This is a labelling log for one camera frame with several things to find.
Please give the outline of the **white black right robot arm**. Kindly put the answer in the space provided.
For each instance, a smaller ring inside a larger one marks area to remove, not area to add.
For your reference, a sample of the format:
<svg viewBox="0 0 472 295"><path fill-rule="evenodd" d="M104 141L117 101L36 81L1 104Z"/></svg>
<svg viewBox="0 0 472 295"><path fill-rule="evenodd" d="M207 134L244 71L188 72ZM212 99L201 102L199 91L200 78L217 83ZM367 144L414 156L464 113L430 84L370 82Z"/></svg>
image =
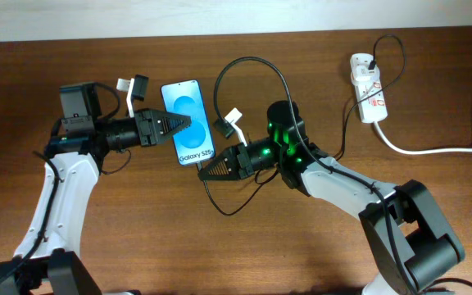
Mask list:
<svg viewBox="0 0 472 295"><path fill-rule="evenodd" d="M227 147L199 170L199 179L241 180L276 168L291 189L358 219L379 270L364 294L422 293L465 259L460 239L421 182L380 182L342 166L309 142L293 102L274 102L267 119L267 138Z"/></svg>

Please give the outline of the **white power extension strip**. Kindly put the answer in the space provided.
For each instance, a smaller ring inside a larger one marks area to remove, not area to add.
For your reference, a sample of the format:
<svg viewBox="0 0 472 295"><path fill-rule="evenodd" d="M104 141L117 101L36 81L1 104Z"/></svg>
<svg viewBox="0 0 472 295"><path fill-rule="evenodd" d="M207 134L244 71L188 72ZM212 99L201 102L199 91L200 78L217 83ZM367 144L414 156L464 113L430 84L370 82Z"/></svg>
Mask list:
<svg viewBox="0 0 472 295"><path fill-rule="evenodd" d="M356 100L360 103L358 107L362 123L370 124L387 118L388 111L380 79L354 85L354 89Z"/></svg>

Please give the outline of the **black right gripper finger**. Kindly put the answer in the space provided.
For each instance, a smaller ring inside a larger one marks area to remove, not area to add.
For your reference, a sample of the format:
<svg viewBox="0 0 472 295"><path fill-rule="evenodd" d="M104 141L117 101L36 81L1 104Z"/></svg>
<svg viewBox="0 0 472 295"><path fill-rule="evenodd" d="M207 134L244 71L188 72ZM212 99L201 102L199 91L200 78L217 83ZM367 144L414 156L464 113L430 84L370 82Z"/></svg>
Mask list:
<svg viewBox="0 0 472 295"><path fill-rule="evenodd" d="M198 177L202 181L239 180L238 164L227 157L216 158L200 169Z"/></svg>
<svg viewBox="0 0 472 295"><path fill-rule="evenodd" d="M214 164L220 161L227 161L229 164L234 164L238 161L237 155L238 155L238 145L227 147L212 159L211 164Z"/></svg>

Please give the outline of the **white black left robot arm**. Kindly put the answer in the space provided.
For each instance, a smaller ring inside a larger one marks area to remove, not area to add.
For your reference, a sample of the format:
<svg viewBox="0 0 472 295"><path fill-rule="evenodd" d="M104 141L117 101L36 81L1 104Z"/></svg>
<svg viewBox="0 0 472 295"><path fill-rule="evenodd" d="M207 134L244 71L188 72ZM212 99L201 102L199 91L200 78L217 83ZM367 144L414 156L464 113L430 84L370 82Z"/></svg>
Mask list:
<svg viewBox="0 0 472 295"><path fill-rule="evenodd" d="M189 116L142 109L123 119L102 114L101 84L60 88L62 118L38 156L45 163L43 189L27 234L9 261L0 262L0 294L30 294L48 283L55 294L99 294L80 260L84 217L110 151L164 143L191 124Z"/></svg>

